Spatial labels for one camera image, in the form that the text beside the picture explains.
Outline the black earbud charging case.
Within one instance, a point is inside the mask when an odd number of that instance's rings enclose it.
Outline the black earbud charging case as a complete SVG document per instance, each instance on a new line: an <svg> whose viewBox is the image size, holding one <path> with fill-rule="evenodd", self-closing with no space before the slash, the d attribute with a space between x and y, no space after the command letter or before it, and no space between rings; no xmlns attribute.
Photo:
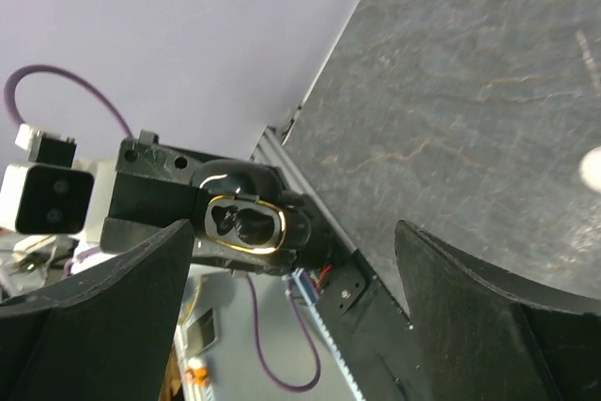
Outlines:
<svg viewBox="0 0 601 401"><path fill-rule="evenodd" d="M312 226L271 170L258 163L213 160L200 164L192 216L195 255L224 267L288 268L309 243Z"/></svg>

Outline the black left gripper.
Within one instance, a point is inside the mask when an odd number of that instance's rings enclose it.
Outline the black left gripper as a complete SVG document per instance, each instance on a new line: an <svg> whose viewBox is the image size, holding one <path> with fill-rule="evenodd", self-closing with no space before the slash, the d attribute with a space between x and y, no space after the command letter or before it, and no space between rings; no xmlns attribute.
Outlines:
<svg viewBox="0 0 601 401"><path fill-rule="evenodd" d="M198 190L192 185L200 164L233 160L164 146L156 135L125 139L116 160L116 181L104 220L100 247L107 254L123 254L178 221L193 227L192 262L225 270L279 274L281 268L260 271L257 267L224 267L215 259L195 255L197 236L192 223Z"/></svg>

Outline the white earbud charging case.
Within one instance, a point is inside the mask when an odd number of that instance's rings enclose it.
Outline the white earbud charging case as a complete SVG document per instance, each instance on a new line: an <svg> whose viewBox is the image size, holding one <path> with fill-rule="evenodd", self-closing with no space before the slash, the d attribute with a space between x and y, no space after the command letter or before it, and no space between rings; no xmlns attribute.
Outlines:
<svg viewBox="0 0 601 401"><path fill-rule="evenodd" d="M583 156L578 173L584 185L601 193L601 147L595 147Z"/></svg>

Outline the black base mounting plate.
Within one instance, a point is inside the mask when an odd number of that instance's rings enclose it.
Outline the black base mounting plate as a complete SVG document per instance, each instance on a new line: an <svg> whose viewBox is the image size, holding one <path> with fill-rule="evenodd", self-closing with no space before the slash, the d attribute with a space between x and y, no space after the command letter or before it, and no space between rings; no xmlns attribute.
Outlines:
<svg viewBox="0 0 601 401"><path fill-rule="evenodd" d="M330 266L316 309L365 400L431 400L417 332L361 252Z"/></svg>

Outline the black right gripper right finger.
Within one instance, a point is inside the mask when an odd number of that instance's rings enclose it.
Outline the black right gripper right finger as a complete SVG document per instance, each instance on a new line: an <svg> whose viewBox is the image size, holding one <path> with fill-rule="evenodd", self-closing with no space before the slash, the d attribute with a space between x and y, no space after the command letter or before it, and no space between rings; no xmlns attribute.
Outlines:
<svg viewBox="0 0 601 401"><path fill-rule="evenodd" d="M600 301L536 283L416 224L397 268L436 400L597 400Z"/></svg>

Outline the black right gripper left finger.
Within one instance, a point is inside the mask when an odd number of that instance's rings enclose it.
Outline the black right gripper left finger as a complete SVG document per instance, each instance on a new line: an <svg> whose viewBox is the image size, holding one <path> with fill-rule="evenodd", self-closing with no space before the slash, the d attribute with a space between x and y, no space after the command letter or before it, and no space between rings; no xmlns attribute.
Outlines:
<svg viewBox="0 0 601 401"><path fill-rule="evenodd" d="M4 400L156 400L191 264L177 221L88 270L1 304Z"/></svg>

